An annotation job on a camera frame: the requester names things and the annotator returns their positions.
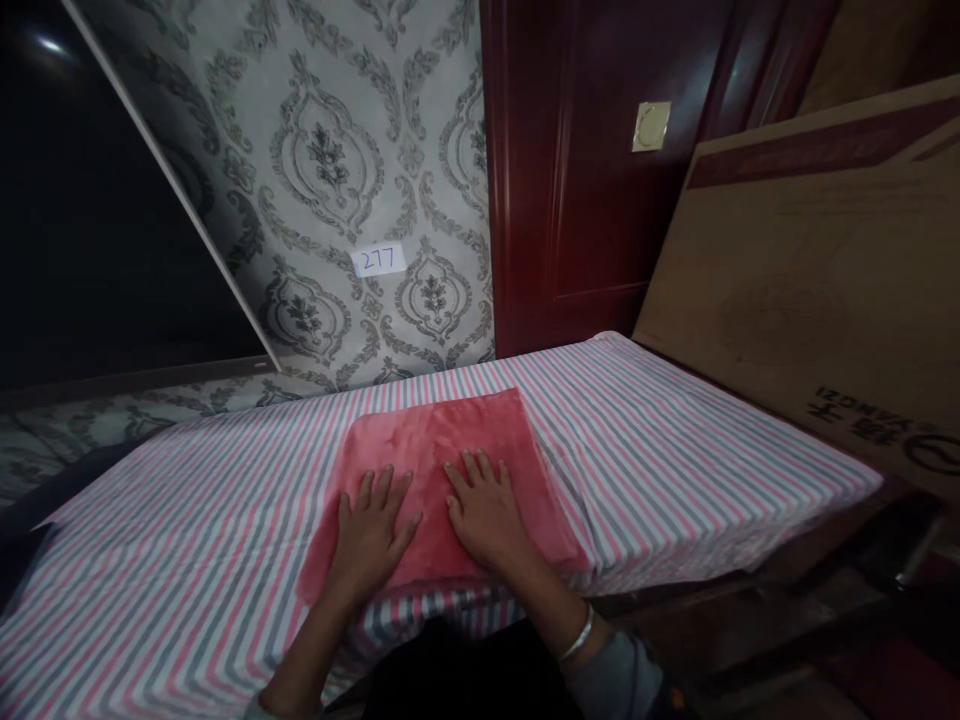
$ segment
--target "bangle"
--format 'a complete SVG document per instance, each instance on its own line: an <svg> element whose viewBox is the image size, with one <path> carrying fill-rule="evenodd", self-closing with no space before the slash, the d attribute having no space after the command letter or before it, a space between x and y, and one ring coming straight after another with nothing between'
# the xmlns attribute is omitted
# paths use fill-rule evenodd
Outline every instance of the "bangle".
<svg viewBox="0 0 960 720"><path fill-rule="evenodd" d="M583 626L583 630L580 632L580 637L576 639L573 645L560 656L559 661L563 662L571 655L573 655L577 650L583 647L584 643L587 642L587 636L590 635L590 631L593 629L593 606L590 603L587 603L587 624Z"/></svg>

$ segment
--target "wrist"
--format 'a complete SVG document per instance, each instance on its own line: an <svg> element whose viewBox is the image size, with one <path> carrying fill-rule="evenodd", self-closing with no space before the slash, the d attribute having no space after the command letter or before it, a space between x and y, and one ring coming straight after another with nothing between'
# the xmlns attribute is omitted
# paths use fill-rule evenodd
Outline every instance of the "wrist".
<svg viewBox="0 0 960 720"><path fill-rule="evenodd" d="M355 589L344 583L329 583L313 604L311 614L323 615L328 619L349 619L362 605L363 599Z"/></svg>
<svg viewBox="0 0 960 720"><path fill-rule="evenodd" d="M514 547L511 552L505 553L494 569L507 585L515 588L545 562L537 547L526 540L523 544Z"/></svg>

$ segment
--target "red towel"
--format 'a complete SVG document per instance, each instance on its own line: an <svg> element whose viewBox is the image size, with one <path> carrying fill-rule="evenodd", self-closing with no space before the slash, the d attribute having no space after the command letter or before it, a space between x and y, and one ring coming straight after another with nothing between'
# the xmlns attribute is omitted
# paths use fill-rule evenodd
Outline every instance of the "red towel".
<svg viewBox="0 0 960 720"><path fill-rule="evenodd" d="M310 544L297 583L297 595L312 605L323 588L337 544L337 505L350 496L355 507L360 481L367 470L394 466L394 482L413 470L397 527L421 508L423 519L400 565L378 598L490 584L457 540L447 515L453 487L445 462L466 471L460 452L483 448L496 467L503 459L510 470L524 526L540 551L562 574L587 569L586 556L573 536L544 469L533 431L516 388L495 395L421 405L377 415L364 415L347 432L327 486L320 528Z"/></svg>

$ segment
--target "patterned wallpaper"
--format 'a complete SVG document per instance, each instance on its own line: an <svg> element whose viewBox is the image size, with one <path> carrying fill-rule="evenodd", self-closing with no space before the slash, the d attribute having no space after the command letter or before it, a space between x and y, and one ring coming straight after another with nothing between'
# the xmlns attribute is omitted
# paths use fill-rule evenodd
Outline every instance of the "patterned wallpaper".
<svg viewBox="0 0 960 720"><path fill-rule="evenodd" d="M284 372L0 418L0 505L157 427L493 357L475 0L79 4ZM358 278L380 241L406 271Z"/></svg>

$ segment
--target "striped bed sheet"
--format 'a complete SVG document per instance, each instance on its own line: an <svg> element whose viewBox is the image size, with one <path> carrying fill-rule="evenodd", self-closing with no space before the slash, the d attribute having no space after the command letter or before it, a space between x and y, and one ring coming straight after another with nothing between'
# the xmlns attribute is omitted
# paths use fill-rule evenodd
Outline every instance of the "striped bed sheet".
<svg viewBox="0 0 960 720"><path fill-rule="evenodd" d="M294 587L339 441L372 412L519 387L587 595L750 568L881 477L607 332L586 342L185 423L60 508L0 627L0 716L236 717L303 620ZM443 615L472 637L522 616L506 591L368 607L330 701Z"/></svg>

